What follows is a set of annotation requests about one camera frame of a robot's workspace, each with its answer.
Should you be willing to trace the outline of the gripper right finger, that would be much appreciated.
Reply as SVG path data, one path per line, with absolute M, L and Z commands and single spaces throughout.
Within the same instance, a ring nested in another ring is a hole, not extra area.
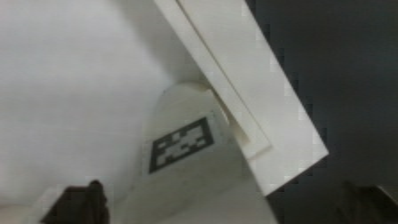
M 345 183 L 345 224 L 398 224 L 398 186 Z

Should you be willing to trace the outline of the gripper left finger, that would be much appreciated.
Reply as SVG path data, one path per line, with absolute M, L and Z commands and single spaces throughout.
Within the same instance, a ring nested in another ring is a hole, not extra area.
M 108 224 L 108 207 L 103 184 L 69 186 L 41 218 L 43 224 Z

